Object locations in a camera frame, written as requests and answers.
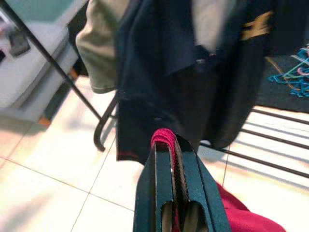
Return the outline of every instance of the black jacket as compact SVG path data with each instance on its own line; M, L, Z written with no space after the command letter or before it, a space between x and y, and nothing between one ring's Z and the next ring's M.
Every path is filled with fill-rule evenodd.
M210 56L195 46L189 0L131 0L116 38L118 159L144 164L158 128L195 149L228 146L254 106L264 57L303 45L308 11L308 0L238 0Z

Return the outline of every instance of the red cloth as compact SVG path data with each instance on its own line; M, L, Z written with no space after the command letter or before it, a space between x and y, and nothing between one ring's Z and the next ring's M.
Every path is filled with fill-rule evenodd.
M172 153L173 160L176 157L175 142L176 136L169 129L157 130L152 139L151 145L155 142L166 143ZM235 196L226 191L217 183L217 187L230 223L232 232L285 232L284 228L277 223L254 214ZM179 232L177 209L173 222L172 232Z

